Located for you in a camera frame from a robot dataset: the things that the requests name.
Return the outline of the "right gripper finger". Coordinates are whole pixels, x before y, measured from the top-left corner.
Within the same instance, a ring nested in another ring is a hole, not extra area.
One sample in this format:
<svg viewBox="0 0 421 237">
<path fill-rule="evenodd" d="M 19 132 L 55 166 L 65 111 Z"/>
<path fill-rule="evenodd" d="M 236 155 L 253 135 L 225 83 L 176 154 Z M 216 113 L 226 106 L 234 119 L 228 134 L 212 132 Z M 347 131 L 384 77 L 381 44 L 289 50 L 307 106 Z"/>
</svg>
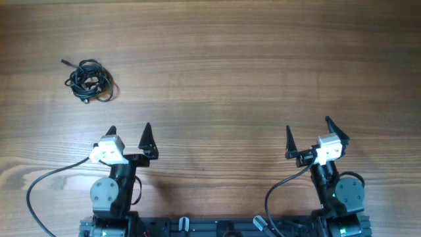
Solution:
<svg viewBox="0 0 421 237">
<path fill-rule="evenodd" d="M 285 149 L 285 158 L 293 159 L 297 156 L 297 146 L 295 145 L 295 140 L 291 132 L 289 125 L 286 126 L 286 149 Z"/>
<path fill-rule="evenodd" d="M 331 133 L 336 133 L 343 145 L 348 145 L 350 141 L 348 135 L 346 135 L 346 133 L 344 133 L 344 131 L 342 131 L 329 116 L 325 117 L 325 121 L 328 125 L 328 130 Z"/>
</svg>

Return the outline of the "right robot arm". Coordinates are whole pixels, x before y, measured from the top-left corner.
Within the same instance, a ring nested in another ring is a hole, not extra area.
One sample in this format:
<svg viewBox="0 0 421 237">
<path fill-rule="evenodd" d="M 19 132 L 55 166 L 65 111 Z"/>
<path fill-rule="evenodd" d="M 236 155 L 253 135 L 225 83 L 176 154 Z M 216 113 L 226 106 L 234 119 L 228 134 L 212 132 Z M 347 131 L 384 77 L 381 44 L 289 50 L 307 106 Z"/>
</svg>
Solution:
<svg viewBox="0 0 421 237">
<path fill-rule="evenodd" d="M 317 137 L 316 144 L 299 151 L 291 128 L 286 127 L 286 159 L 295 159 L 298 167 L 306 167 L 321 208 L 310 216 L 316 236 L 371 236 L 370 218 L 364 211 L 364 178 L 351 171 L 338 172 L 335 161 L 345 155 L 350 138 L 327 116 L 329 133 Z"/>
</svg>

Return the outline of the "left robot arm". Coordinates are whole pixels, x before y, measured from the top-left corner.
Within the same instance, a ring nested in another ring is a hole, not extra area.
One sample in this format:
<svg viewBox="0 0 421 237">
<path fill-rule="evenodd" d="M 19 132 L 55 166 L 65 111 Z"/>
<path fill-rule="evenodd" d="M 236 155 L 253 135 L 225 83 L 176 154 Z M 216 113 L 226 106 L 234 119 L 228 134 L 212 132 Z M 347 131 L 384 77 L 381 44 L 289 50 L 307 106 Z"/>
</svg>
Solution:
<svg viewBox="0 0 421 237">
<path fill-rule="evenodd" d="M 141 199 L 132 199 L 134 184 L 141 182 L 136 175 L 138 167 L 148 167 L 150 161 L 159 158 L 151 124 L 145 125 L 137 154 L 124 154 L 125 145 L 116 134 L 116 127 L 109 128 L 93 146 L 89 159 L 94 163 L 108 165 L 110 174 L 100 178 L 91 187 L 93 216 L 80 221 L 81 237 L 131 237 L 150 236 L 148 227 L 137 211 L 131 211 Z"/>
</svg>

